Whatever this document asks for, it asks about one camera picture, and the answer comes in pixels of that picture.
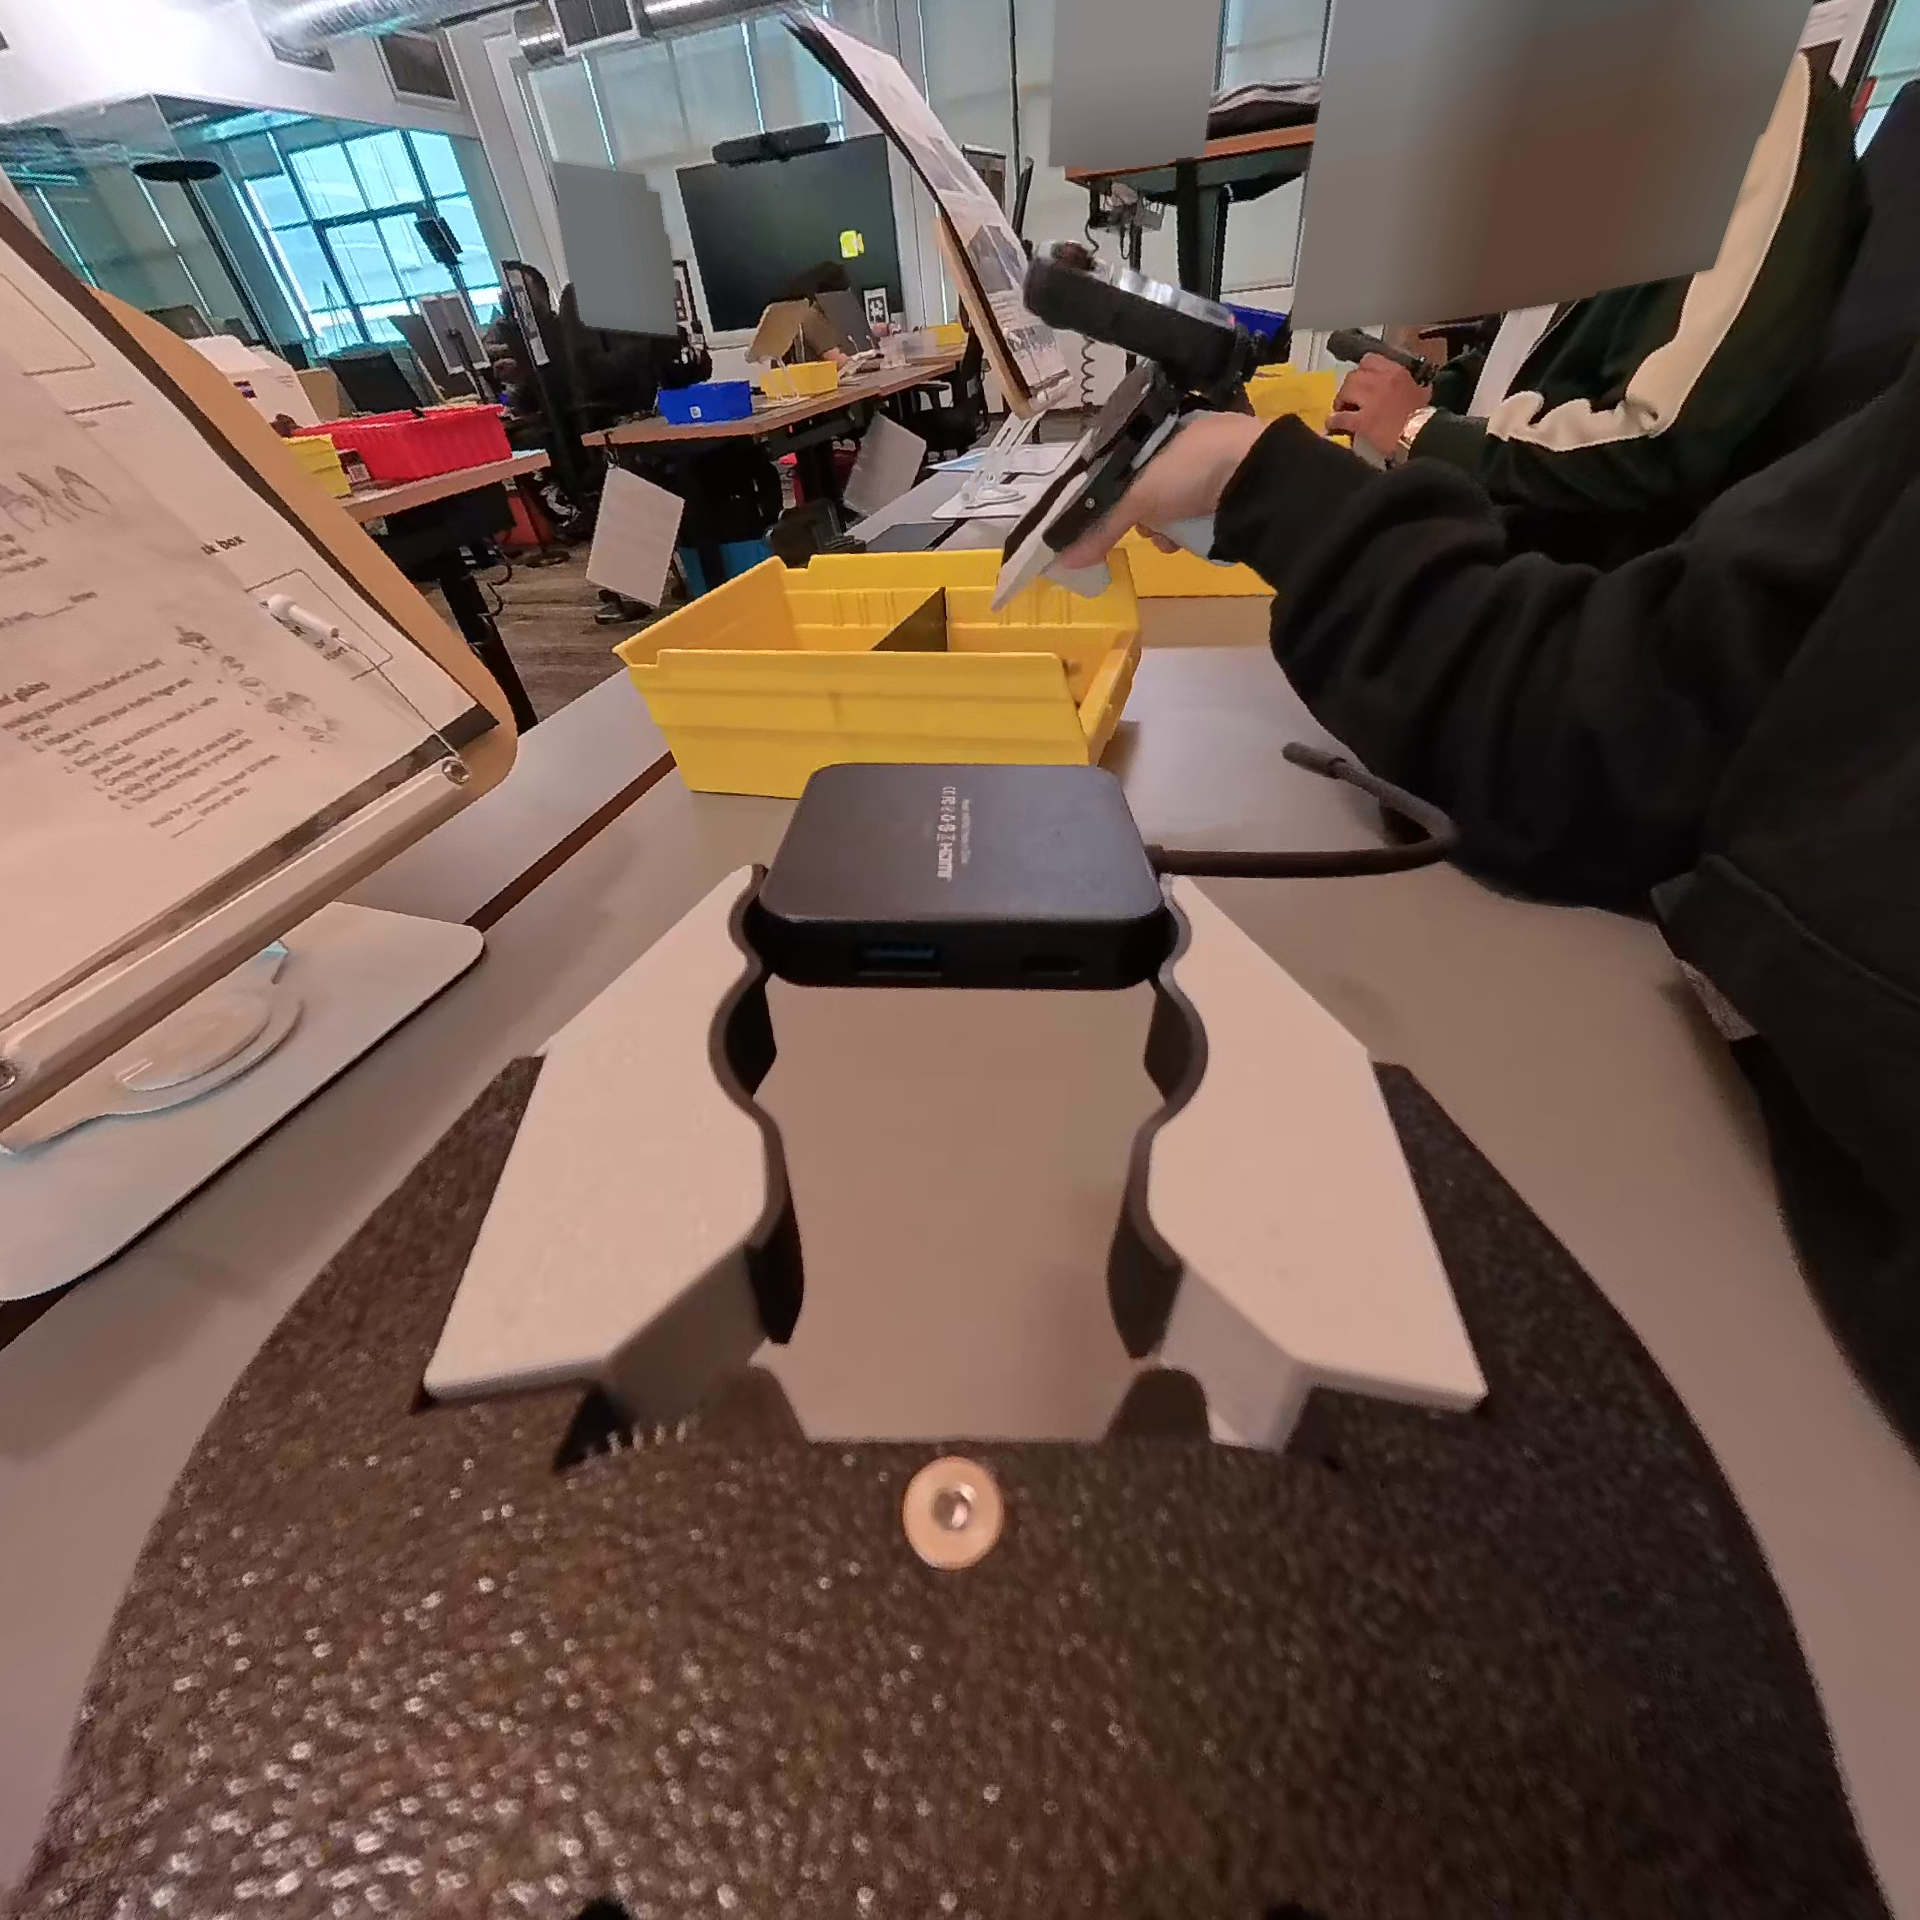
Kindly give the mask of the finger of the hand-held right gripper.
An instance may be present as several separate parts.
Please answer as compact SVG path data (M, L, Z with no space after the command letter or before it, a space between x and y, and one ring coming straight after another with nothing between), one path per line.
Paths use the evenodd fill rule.
M1185 389L1160 365L1138 365L1119 383L1010 534L993 590L995 613L1009 609L1120 504L1182 414Z

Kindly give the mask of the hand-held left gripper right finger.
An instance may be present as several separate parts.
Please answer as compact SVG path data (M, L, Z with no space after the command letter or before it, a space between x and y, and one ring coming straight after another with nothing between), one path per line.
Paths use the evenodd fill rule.
M1160 1107L1114 1233L1130 1401L1186 1401L1212 1440L1271 1453L1319 1389L1475 1411L1486 1379L1372 1056L1196 880L1163 897Z

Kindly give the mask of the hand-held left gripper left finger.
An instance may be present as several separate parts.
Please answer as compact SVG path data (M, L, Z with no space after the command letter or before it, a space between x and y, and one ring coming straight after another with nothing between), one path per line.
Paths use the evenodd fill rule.
M674 1423L793 1337L800 1221L756 1099L777 1057L763 877L721 880L544 1045L424 1369L435 1403L580 1384L625 1423Z

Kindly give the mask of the black square usb hub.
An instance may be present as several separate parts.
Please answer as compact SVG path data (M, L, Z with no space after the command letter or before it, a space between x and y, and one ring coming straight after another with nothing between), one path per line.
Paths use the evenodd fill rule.
M1126 992L1179 941L1120 782L1087 763L828 766L743 927L812 989Z

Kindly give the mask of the person's right forearm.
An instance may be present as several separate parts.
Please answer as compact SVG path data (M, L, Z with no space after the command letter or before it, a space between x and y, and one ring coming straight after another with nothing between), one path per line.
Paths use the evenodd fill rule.
M1743 830L1915 852L1915 381L1610 568L1516 548L1464 473L1372 471L1287 419L1217 553L1275 590L1312 718L1438 805L1459 861L1626 907Z

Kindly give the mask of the person's right hand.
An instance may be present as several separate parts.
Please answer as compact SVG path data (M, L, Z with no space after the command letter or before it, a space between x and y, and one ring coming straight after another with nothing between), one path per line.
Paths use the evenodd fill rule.
M1182 528L1212 526L1236 469L1250 456L1267 431L1259 415L1196 414L1160 446L1135 475L1120 499L1060 553L1068 568L1091 568L1120 539L1140 531L1168 553L1192 551L1214 558L1214 534L1204 531L1199 544L1182 539Z

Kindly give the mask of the wooden document stand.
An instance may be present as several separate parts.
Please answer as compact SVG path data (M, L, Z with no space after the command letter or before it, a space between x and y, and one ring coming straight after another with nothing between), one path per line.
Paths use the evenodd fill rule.
M1016 431L996 435L993 456L976 473L982 496L1004 492L1006 454L1034 439L1039 420L1073 383L1052 327L1024 303L1022 238L899 60L802 7L788 7L784 24L888 134L939 211L944 264L1009 414L1019 420Z

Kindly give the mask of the hanging white paper sheet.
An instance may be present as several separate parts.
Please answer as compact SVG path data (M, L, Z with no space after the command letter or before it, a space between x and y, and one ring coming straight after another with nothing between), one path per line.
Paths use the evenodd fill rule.
M679 555L683 517L681 493L614 464L596 500L588 582L641 608L658 608Z
M867 420L844 484L844 507L855 520L897 503L922 479L928 456L923 437L888 414Z

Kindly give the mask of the instruction sheet on stand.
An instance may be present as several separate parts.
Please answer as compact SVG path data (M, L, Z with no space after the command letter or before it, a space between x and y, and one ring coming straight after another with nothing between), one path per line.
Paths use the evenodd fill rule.
M12 183L7 208L43 239ZM294 925L218 958L178 1000L135 1012L131 1031L49 1086L23 1089L6 1057L6 1312L47 1307L124 1254L478 961L483 934L345 896L511 768Z

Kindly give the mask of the wooden standing desk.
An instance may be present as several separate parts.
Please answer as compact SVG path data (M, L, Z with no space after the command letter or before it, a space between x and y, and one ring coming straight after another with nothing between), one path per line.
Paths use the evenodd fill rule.
M795 475L806 500L828 503L828 524L844 528L844 477L835 467L832 446L857 441L867 427L888 415L888 404L906 393L946 380L964 365L964 355L908 358L900 365L844 377L835 390L775 399L739 420L674 420L646 415L591 431L583 444L600 447L611 469L631 469L636 459L657 464L672 475L674 492L694 517L694 551L698 553L698 587L711 590L727 581L726 541L715 537L715 493L705 469L721 447L754 446L768 459L795 456Z
M474 541L459 537L470 513L456 511L450 503L480 493L505 496L520 479L532 479L550 467L544 449L515 449L487 464L358 488L339 503L363 528L384 528L375 541L409 581L439 587L454 625L505 694L518 732L538 725L538 709L489 613L472 558Z

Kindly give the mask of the person's black hoodie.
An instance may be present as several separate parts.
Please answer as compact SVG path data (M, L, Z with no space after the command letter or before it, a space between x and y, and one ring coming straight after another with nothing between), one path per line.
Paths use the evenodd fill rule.
M1915 1451L1915 865L1718 849L1655 901L1671 953L1738 1031L1816 1307Z

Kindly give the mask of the red plastic bin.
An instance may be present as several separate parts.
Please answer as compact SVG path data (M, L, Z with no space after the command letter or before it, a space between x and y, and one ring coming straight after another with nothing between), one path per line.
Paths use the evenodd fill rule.
M513 456L504 408L480 403L299 425L290 439L329 441L344 456L352 449L379 487Z

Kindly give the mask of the black wall monitor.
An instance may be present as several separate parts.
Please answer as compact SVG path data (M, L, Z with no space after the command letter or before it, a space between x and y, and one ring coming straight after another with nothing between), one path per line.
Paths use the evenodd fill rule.
M839 140L786 160L679 167L694 267L715 328L754 328L761 311L836 270L852 295L882 291L906 311L892 147Z

